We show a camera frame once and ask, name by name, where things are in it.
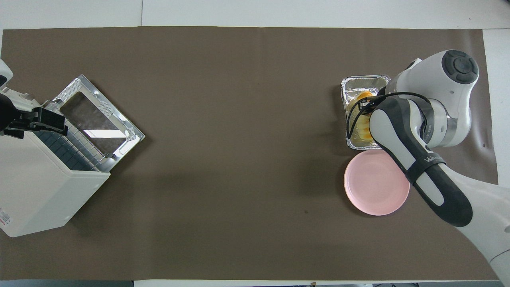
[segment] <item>black cable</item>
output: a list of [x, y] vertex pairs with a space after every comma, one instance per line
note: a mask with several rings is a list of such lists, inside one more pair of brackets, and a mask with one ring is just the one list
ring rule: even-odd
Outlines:
[[372, 107], [374, 105], [378, 105], [380, 104], [384, 99], [386, 99], [387, 97], [391, 97], [393, 95], [412, 95], [414, 97], [418, 97], [418, 98], [421, 98], [423, 99], [424, 101], [426, 101], [427, 103], [430, 104], [430, 101], [427, 97], [421, 95], [421, 94], [418, 94], [418, 93], [414, 93], [414, 92], [393, 92], [393, 93], [388, 93], [388, 94], [385, 94], [385, 95], [381, 95], [377, 98], [375, 98], [374, 100], [370, 101], [366, 106], [364, 106], [360, 111], [359, 113], [356, 115], [356, 117], [354, 118], [353, 122], [352, 122], [352, 126], [350, 128], [350, 131], [349, 131], [349, 122], [350, 122], [350, 117], [352, 115], [352, 112], [354, 111], [354, 108], [359, 104], [361, 103], [365, 98], [363, 99], [360, 99], [358, 100], [351, 108], [351, 110], [349, 111], [349, 115], [347, 116], [347, 138], [351, 138], [353, 132], [354, 132], [354, 127], [356, 126], [356, 122], [358, 121], [358, 118], [363, 114], [363, 112], [365, 112], [366, 110], [368, 110], [369, 107]]

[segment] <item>dark gray joint cap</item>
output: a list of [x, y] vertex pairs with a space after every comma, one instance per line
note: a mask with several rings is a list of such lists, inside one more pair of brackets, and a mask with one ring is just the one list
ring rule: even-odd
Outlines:
[[478, 64], [462, 51], [446, 51], [442, 64], [445, 74], [457, 83], [471, 84], [478, 77]]

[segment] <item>black velcro strap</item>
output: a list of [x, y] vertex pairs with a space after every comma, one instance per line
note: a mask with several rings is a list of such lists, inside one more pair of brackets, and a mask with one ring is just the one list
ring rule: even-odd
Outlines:
[[405, 177], [412, 184], [425, 172], [425, 170], [434, 164], [446, 163], [437, 153], [426, 153], [409, 167]]

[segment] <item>label sticker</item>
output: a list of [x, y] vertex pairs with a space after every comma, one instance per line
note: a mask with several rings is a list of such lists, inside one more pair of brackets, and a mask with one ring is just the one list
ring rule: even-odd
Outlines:
[[9, 225], [11, 222], [12, 218], [0, 207], [0, 223]]

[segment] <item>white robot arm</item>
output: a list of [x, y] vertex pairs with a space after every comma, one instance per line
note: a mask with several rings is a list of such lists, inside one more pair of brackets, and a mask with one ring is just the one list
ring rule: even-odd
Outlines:
[[477, 79], [476, 62], [463, 52], [417, 59], [385, 92], [419, 93], [429, 103], [410, 95], [387, 97], [372, 112], [369, 127], [431, 209], [462, 232], [510, 286], [510, 189], [460, 175], [430, 149], [466, 137]]

